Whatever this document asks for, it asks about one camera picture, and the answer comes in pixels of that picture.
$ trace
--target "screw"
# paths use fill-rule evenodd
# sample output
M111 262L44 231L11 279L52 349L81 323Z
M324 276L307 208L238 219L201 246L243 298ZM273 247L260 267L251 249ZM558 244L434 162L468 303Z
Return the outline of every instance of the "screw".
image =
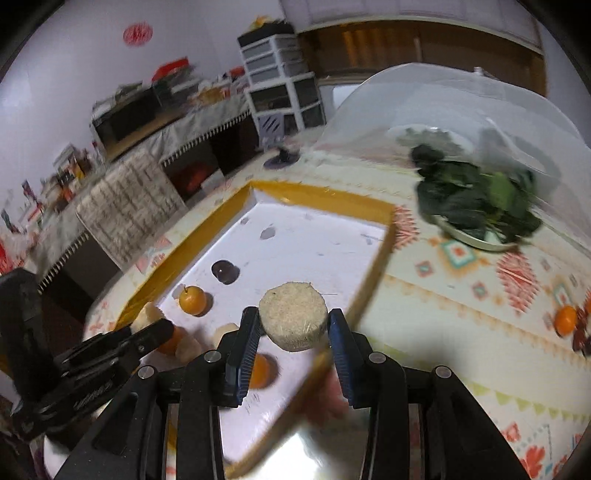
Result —
M452 371L448 367L440 366L435 369L435 374L439 378L449 378L452 376Z
M154 375L154 367L149 365L144 365L138 370L138 377L140 378L146 379L150 378L152 375Z
M208 364L214 364L215 362L220 360L221 357L222 357L222 354L220 352L218 352L217 350L210 350L205 355L203 355L203 359Z
M369 361L373 364L383 364L386 361L386 356L382 352L372 352L369 354Z

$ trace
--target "dark fruit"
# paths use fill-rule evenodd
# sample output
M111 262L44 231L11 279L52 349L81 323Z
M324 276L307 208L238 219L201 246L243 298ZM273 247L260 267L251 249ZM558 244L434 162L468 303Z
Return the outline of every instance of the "dark fruit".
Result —
M212 273L224 285L229 285L236 281L240 269L228 260L218 260L212 265Z
M577 328L573 335L573 350L575 352L581 351L585 345L586 340L587 333L585 332L585 328Z
M581 308L577 308L577 328L585 328L587 326L587 312Z

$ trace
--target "red object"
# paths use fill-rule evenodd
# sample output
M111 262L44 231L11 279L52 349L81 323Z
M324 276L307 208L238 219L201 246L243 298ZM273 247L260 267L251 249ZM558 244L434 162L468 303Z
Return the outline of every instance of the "red object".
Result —
M139 47L152 38L154 30L146 22L134 23L123 32L123 41L130 47Z
M244 71L244 67L239 65L238 67L234 67L232 70L229 70L228 73L233 79L237 79L238 77L243 76L246 72Z
M171 181L180 196L190 196L196 192L203 181L209 177L216 168L205 163L194 163L173 175Z
M183 67L188 67L188 66L189 66L189 59L187 57L183 57L182 59L171 61L170 63L165 63L164 65L161 65L160 67L158 67L158 70L156 70L156 72L154 73L154 76L152 77L152 81L156 82L156 81L160 80L161 78L166 77L166 75L168 75L169 73L171 73L177 69L182 69Z
M6 250L4 250L4 246L2 245L2 242L0 242L0 273L8 273L13 268L14 263L8 258Z

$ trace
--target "table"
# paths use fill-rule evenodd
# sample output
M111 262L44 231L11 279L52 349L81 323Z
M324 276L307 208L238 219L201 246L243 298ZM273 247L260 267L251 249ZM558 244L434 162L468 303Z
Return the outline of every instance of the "table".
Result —
M591 361L553 332L551 319L558 306L591 295L591 260L545 226L529 244L504 254L443 237L418 214L419 177L405 161L386 165L316 152L283 170L265 170L270 155L227 179L148 249L149 267L143 273L131 267L96 302L85 337L112 330L126 301L175 245L252 179L384 200L398 206L398 236L359 331L403 365L448 365L530 476L552 478L591 418ZM247 478L358 478L365 429L366 420L356 414L323 429L303 423ZM169 479L176 475L174 462L169 455Z
M141 141L121 158L132 155L138 148L146 148L160 166L166 168L195 145L244 120L249 114L243 93L213 105L193 108L184 117ZM76 216L76 204L107 170L108 167L103 167L92 173L74 201L41 231L39 242L24 265L37 274L41 291L47 288L66 261L90 238Z

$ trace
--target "orange flower pattern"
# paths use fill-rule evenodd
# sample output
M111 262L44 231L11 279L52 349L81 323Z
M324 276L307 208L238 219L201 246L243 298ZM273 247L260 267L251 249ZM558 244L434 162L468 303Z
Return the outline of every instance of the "orange flower pattern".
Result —
M525 458L520 458L519 461L523 468L530 476L530 478L538 478L540 474L540 470L542 470L542 460L546 455L546 450L544 447L538 447L533 445L527 449L525 453Z

